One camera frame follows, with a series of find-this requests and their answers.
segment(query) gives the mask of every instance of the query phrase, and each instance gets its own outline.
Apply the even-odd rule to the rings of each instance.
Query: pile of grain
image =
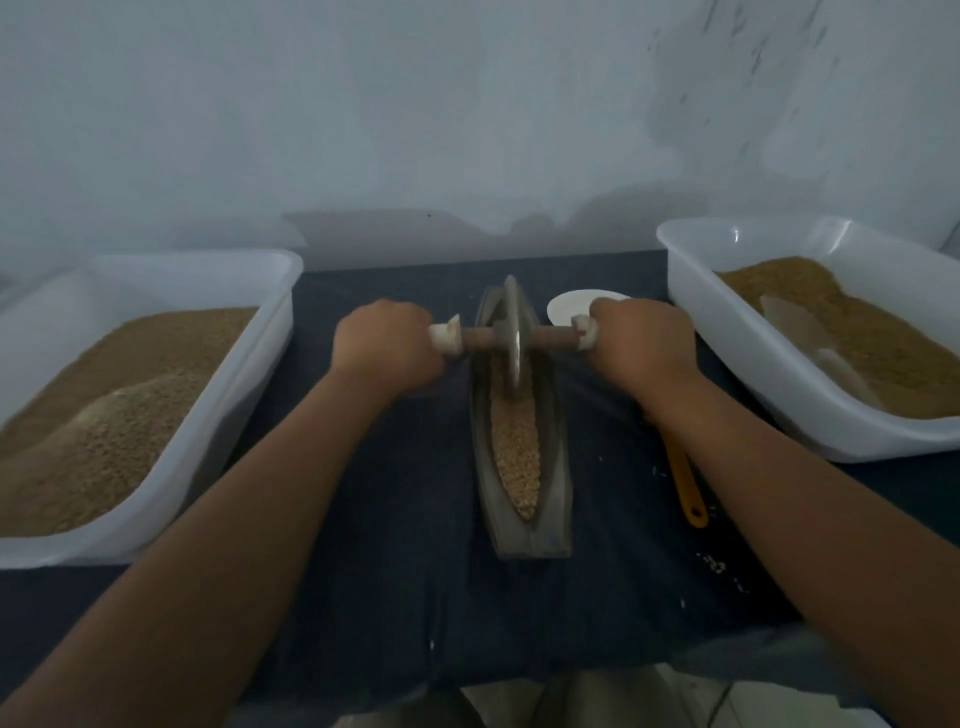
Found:
[[[819,263],[785,257],[717,276],[761,315],[763,295],[813,314],[888,412],[925,420],[960,415],[960,359],[893,314],[845,294]]]
[[[490,421],[493,459],[507,495],[520,517],[530,521],[540,495],[540,440],[533,379],[529,371],[516,397],[511,397],[507,362],[491,355]]]
[[[255,312],[178,311],[112,331],[0,430],[0,536],[46,536],[122,502]]]

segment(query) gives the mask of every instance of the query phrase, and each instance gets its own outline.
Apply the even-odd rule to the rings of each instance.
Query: plastic container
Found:
[[[812,258],[846,293],[960,353],[960,261],[839,217],[671,220],[657,237],[669,255],[671,298],[789,434],[839,462],[960,448],[960,417],[908,420],[856,400],[713,274]]]
[[[71,531],[0,538],[0,569],[129,561],[177,515],[191,485],[217,477],[218,462],[222,468],[289,341],[291,289],[302,269],[299,256],[280,250],[100,255],[9,300],[0,309],[0,422],[130,319],[200,308],[258,310],[139,487]],[[195,482],[204,477],[208,482]]]

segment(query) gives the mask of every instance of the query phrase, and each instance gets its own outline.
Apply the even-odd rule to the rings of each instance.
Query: spatula handle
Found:
[[[680,497],[680,505],[684,509],[686,520],[695,528],[706,528],[709,523],[707,505],[704,503],[704,497],[700,495],[697,481],[693,478],[693,470],[690,468],[690,461],[686,459],[686,452],[673,435],[659,427],[657,430],[660,431],[660,437],[663,439],[666,459],[670,463],[670,472],[673,474],[673,482],[677,487],[677,495]]]

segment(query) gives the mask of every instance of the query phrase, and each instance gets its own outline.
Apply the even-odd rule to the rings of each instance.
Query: dark blue tablecloth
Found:
[[[472,320],[485,286],[509,273],[543,320],[547,302],[575,288],[666,299],[661,252],[305,274],[294,289],[293,340],[234,458],[324,374],[334,327],[355,306],[391,298],[438,321]],[[706,347],[699,354],[711,379],[759,411]],[[687,525],[660,440],[636,405],[578,356],[556,364],[576,489],[572,557],[494,557],[475,489],[468,372],[453,364],[399,402],[356,452],[246,700],[375,704],[424,685],[648,664],[798,619],[706,487],[710,526]],[[849,472],[960,541],[960,453]],[[120,571],[0,573],[0,695]]]

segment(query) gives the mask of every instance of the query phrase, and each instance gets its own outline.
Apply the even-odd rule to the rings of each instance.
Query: white handle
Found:
[[[459,313],[445,324],[431,324],[429,331],[433,348],[444,356],[460,356],[464,352]]]
[[[580,337],[578,351],[588,352],[593,349],[593,345],[597,343],[597,333],[600,331],[597,320],[586,313],[578,313],[570,319],[570,324],[583,334]]]

